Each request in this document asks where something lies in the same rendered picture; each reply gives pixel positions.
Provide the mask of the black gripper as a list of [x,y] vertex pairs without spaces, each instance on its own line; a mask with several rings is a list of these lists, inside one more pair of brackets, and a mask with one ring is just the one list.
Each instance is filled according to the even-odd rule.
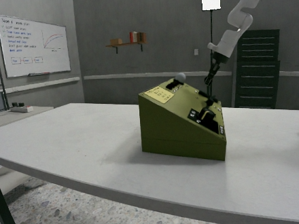
[[[211,68],[209,70],[209,74],[207,75],[207,79],[206,81],[204,82],[204,85],[208,86],[210,81],[213,79],[213,76],[217,73],[217,71],[219,70],[220,66],[219,64],[220,63],[224,63],[226,64],[229,57],[223,55],[223,54],[220,54],[219,52],[216,52],[214,51],[213,55],[212,55],[212,58],[213,59],[216,59],[215,63],[213,63],[211,65]],[[212,73],[212,74],[211,74]]]

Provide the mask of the olive green control panel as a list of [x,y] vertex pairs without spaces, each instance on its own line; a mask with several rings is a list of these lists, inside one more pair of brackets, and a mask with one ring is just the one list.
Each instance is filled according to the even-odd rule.
[[185,80],[178,73],[138,94],[142,152],[225,161],[222,106],[216,95],[210,98],[213,79],[207,93]]

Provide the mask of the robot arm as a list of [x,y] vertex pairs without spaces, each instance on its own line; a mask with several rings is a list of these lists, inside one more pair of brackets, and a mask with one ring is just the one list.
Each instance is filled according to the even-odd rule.
[[250,27],[253,22],[252,15],[241,10],[242,7],[255,8],[259,0],[240,0],[237,6],[229,13],[228,23],[239,28],[238,31],[225,31],[218,45],[209,43],[207,47],[230,57],[233,49],[241,35]]

